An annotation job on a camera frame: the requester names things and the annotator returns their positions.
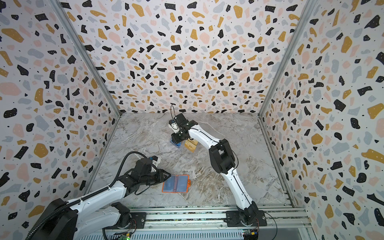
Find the orange card holder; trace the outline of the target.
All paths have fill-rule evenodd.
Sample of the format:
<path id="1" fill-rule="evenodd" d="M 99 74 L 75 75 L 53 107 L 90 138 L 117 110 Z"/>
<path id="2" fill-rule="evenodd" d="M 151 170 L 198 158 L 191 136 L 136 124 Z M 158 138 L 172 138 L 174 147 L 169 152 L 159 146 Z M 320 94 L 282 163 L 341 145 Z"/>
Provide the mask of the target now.
<path id="1" fill-rule="evenodd" d="M 172 175 L 163 183 L 163 193 L 187 193 L 191 186 L 189 175 Z"/>

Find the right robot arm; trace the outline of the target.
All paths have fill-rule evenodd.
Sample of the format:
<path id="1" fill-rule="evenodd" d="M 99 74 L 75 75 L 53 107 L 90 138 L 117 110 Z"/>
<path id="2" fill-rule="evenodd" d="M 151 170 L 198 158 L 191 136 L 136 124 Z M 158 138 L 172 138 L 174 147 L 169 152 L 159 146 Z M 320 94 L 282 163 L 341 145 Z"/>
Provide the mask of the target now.
<path id="1" fill-rule="evenodd" d="M 215 138 L 196 121 L 187 120 L 183 114 L 172 117 L 169 127 L 173 130 L 171 135 L 173 143 L 196 140 L 209 151 L 212 168 L 224 178 L 235 198 L 240 222 L 245 226 L 259 222 L 258 214 L 261 211 L 239 178 L 237 172 L 239 160 L 230 143 L 226 139 Z"/>

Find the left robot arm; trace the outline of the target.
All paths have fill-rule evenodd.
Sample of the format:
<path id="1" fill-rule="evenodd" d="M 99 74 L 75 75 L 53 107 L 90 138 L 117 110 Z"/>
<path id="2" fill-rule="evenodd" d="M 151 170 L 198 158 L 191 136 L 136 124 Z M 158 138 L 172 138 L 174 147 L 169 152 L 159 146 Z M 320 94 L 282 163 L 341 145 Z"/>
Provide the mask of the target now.
<path id="1" fill-rule="evenodd" d="M 79 240 L 98 230 L 115 227 L 138 229 L 135 219 L 120 200 L 139 194 L 141 186 L 164 183 L 171 174 L 158 169 L 154 158 L 142 158 L 134 168 L 95 192 L 73 200 L 56 199 L 44 210 L 27 234 L 28 240 Z"/>

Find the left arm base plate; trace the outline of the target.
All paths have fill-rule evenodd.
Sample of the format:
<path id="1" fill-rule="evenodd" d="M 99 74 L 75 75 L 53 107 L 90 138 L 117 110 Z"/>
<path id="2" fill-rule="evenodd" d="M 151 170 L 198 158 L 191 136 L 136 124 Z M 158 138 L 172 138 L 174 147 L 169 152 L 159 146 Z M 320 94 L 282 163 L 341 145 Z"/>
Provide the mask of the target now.
<path id="1" fill-rule="evenodd" d="M 143 229 L 146 223 L 147 213 L 124 213 L 121 214 L 117 225 L 123 230 L 137 230 Z"/>

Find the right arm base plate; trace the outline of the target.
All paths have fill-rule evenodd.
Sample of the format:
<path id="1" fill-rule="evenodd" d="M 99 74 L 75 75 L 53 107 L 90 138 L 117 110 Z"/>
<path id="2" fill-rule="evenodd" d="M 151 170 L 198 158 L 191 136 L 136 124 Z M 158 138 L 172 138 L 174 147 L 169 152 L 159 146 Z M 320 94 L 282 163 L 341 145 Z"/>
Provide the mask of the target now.
<path id="1" fill-rule="evenodd" d="M 265 212 L 262 210 L 259 210 L 258 213 L 255 215 L 255 217 L 249 223 L 246 223 L 242 220 L 242 217 L 239 211 L 226 211 L 226 217 L 224 219 L 224 222 L 227 223 L 228 227 L 255 228 L 257 226 L 266 227 L 268 225 Z"/>

